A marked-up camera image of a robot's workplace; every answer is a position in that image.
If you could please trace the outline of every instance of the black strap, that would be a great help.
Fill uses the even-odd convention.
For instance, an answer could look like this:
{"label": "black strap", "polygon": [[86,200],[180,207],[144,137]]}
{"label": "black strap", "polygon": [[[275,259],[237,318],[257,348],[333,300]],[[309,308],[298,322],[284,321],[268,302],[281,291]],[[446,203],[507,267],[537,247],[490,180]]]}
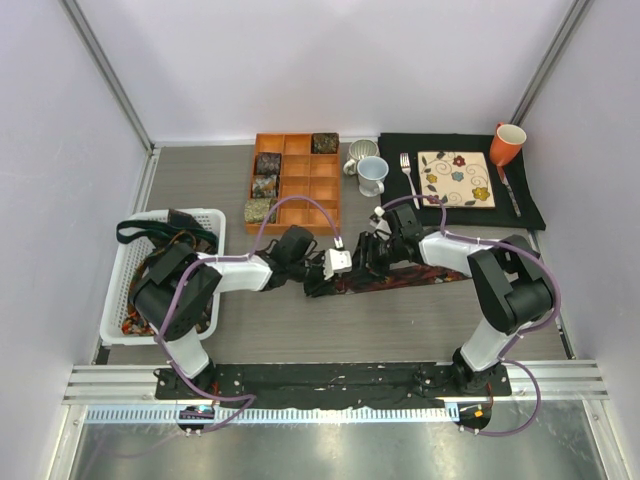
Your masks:
{"label": "black strap", "polygon": [[[120,230],[124,230],[125,228],[138,228],[140,230],[131,235],[124,235]],[[141,237],[155,238],[168,242],[178,233],[185,230],[197,239],[208,242],[211,246],[215,247],[216,251],[218,250],[218,236],[213,232],[195,227],[174,227],[168,223],[156,222],[154,220],[125,220],[124,222],[120,222],[116,227],[116,239],[124,245]]]}

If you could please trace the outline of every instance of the square plate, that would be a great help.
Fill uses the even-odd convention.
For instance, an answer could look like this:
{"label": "square plate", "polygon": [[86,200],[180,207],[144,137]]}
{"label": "square plate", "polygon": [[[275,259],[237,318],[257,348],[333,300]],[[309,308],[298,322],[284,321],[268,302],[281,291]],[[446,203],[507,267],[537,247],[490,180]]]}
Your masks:
{"label": "square plate", "polygon": [[[447,207],[495,208],[487,161],[482,152],[418,152],[420,190]],[[423,199],[425,207],[438,207]]]}

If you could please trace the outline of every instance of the white wall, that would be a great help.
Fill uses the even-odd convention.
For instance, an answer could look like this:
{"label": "white wall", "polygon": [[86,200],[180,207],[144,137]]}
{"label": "white wall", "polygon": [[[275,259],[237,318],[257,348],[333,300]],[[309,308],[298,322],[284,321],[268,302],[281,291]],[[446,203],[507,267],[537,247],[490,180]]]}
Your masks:
{"label": "white wall", "polygon": [[637,462],[640,3],[593,3],[524,123],[525,152],[570,339],[598,360]]}
{"label": "white wall", "polygon": [[91,359],[144,152],[58,2],[2,2],[0,72],[0,465],[30,480]]}
{"label": "white wall", "polygon": [[490,132],[570,0],[81,0],[156,141]]}

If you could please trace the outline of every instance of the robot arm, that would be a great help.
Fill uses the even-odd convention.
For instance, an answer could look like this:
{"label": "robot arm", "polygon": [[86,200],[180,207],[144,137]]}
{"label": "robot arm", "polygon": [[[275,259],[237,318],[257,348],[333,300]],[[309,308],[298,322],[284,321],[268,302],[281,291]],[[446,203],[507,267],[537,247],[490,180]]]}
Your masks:
{"label": "robot arm", "polygon": [[267,249],[242,261],[224,257],[218,260],[215,255],[196,253],[188,245],[178,243],[136,284],[130,301],[159,334],[184,271],[196,260],[210,260],[191,273],[162,340],[182,373],[199,389],[211,391],[216,380],[215,365],[195,328],[211,296],[236,290],[271,290],[284,285],[289,278],[303,281],[310,274],[326,282],[350,269],[351,257],[344,250],[326,250],[320,254],[322,261],[309,262],[307,252],[314,243],[309,231],[294,226],[279,241],[274,240]]}
{"label": "robot arm", "polygon": [[[378,238],[385,238],[384,246],[378,245],[376,251],[384,252],[386,259],[449,268],[472,277],[484,318],[454,353],[454,376],[463,390],[483,387],[513,337],[552,308],[550,281],[523,255],[451,239],[440,231],[425,231],[408,205],[376,213],[372,219],[376,230],[384,232]],[[519,235],[500,243],[537,256]],[[516,278],[507,278],[506,274]]]}
{"label": "robot arm", "polygon": [[[553,288],[533,262],[517,253],[425,230],[408,205],[377,214],[372,218],[375,231],[360,234],[353,260],[340,245],[314,254],[313,235],[294,226],[249,260],[222,259],[196,268],[163,338],[177,366],[198,388],[212,391],[215,366],[200,344],[195,325],[214,294],[270,290],[293,279],[304,283],[307,295],[318,296],[335,291],[337,274],[384,278],[392,264],[410,261],[450,268],[473,278],[484,318],[473,336],[453,354],[453,376],[462,392],[483,388],[500,363],[505,346],[519,330],[552,307]],[[514,235],[502,242],[534,253],[523,237]],[[211,256],[176,244],[131,291],[131,302],[156,333],[183,272],[204,257]],[[506,274],[516,278],[507,278]]]}

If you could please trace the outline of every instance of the wooden tray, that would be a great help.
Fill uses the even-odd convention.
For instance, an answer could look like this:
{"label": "wooden tray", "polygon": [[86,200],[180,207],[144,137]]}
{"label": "wooden tray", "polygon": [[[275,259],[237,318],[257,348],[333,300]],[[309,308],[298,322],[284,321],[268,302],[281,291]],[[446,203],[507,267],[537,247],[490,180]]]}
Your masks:
{"label": "wooden tray", "polygon": [[[340,150],[334,155],[311,153],[310,133],[259,133],[253,152],[249,180],[249,198],[256,171],[258,153],[282,154],[278,200],[290,195],[306,195],[322,205],[340,230]],[[315,235],[333,235],[326,218],[316,207],[303,200],[290,200],[278,208],[276,223],[269,223],[265,233],[284,233],[291,225],[299,225]],[[259,223],[245,223],[247,233],[257,234]]]}

